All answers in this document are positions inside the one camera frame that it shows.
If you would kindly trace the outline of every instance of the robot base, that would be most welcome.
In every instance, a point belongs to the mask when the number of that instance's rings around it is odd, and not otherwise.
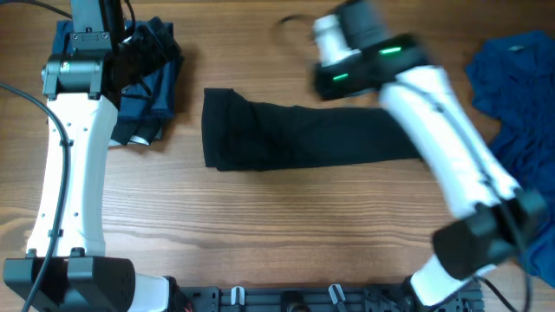
[[[404,312],[388,299],[390,292],[397,291],[400,284],[374,284],[361,288],[339,286],[340,293],[332,299],[332,288],[337,290],[337,286],[332,285],[329,289],[182,287],[181,292],[189,298],[195,312]],[[432,310],[483,312],[482,298],[480,285],[470,283],[452,300]]]

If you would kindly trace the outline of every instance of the wood grain surface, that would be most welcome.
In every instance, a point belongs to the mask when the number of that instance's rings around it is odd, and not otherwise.
[[[453,81],[486,140],[499,130],[470,106],[463,68],[489,38],[532,29],[555,35],[555,2],[540,0],[375,1],[392,33],[415,32]],[[48,1],[69,10],[68,0]],[[281,17],[322,15],[339,1],[133,0],[138,19],[175,25],[186,63],[177,118],[165,140],[108,153],[103,219],[107,254],[137,271],[175,276],[182,286],[229,287],[400,282],[431,255],[430,234],[452,221],[427,167],[418,160],[274,172],[217,172],[204,166],[203,88],[235,88],[251,101],[285,106],[370,107],[372,97],[321,103],[310,73],[271,28]],[[59,17],[23,4],[0,6],[0,81],[40,99],[40,72]],[[285,38],[310,57],[310,27]],[[40,203],[46,117],[0,91],[0,262],[21,257]],[[506,264],[491,275],[518,307],[522,275]],[[555,291],[534,281],[534,310],[555,310]],[[486,291],[489,311],[503,311]],[[0,283],[0,311],[23,300]]]

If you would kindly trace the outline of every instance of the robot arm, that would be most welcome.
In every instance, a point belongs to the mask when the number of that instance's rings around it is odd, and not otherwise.
[[[530,242],[544,216],[545,202],[523,192],[492,156],[451,89],[447,73],[431,61],[411,35],[390,37],[377,14],[362,0],[339,5],[314,24],[321,62],[315,89],[323,100],[379,92],[387,109],[443,190],[459,221],[437,231],[435,254],[410,278],[411,292],[424,307],[446,301],[473,275],[518,254],[516,231]]]
[[[7,259],[4,282],[22,298],[35,288],[41,311],[183,310],[174,280],[137,274],[127,259],[104,257],[101,204],[110,136],[122,89],[180,57],[180,47],[162,21],[125,30],[119,0],[72,0],[73,50],[52,55],[42,70],[48,108],[69,136],[69,181],[60,237],[47,255],[61,185],[62,147],[53,122],[39,215],[24,259]]]
[[[514,198],[514,190],[519,189],[519,184],[492,156],[464,114],[443,68],[413,68],[399,74],[397,80],[421,88],[442,103],[472,141],[473,148],[480,154],[482,163],[496,183],[494,187],[505,200]],[[415,92],[396,83],[383,86],[380,102],[399,122],[429,164],[443,190],[447,208],[455,218],[463,219],[474,214],[477,203],[488,206],[499,203],[494,194],[480,183],[483,180],[480,169],[443,112],[435,109]],[[487,265],[477,273],[485,274],[493,269],[494,265]],[[469,280],[470,277],[462,280],[451,277],[438,257],[433,255],[421,270],[413,274],[410,282],[422,304],[431,307],[449,298]]]

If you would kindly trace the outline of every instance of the green led light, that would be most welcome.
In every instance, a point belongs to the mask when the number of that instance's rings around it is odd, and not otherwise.
[[[349,77],[349,74],[343,74],[343,75],[335,76],[335,77],[333,77],[333,81],[340,81],[340,80],[343,80],[347,77]]]
[[[393,48],[389,48],[389,49],[380,50],[380,54],[381,55],[388,55],[388,54],[392,54],[392,53],[401,52],[401,50],[402,50],[401,47],[393,47]]]

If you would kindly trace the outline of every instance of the dark blue fabric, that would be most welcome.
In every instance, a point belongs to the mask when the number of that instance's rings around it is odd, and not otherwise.
[[[530,274],[555,287],[555,41],[542,31],[490,40],[466,70],[474,107],[501,121],[493,154],[548,202],[524,257]]]
[[[137,27],[145,22],[137,22]],[[170,34],[173,35],[173,24],[166,23]],[[66,42],[70,51],[71,41],[67,40],[67,34],[73,31],[73,23],[71,21],[59,21],[56,28],[54,44],[52,46],[53,54],[64,52]],[[129,120],[151,120],[151,119],[170,119],[174,115],[175,103],[175,82],[180,72],[183,59],[177,59],[169,62],[164,68],[145,77],[145,83],[153,92],[153,102],[148,103],[145,100],[122,98],[120,112],[118,114],[118,122]],[[134,85],[126,89],[127,94],[147,95],[140,85]]]

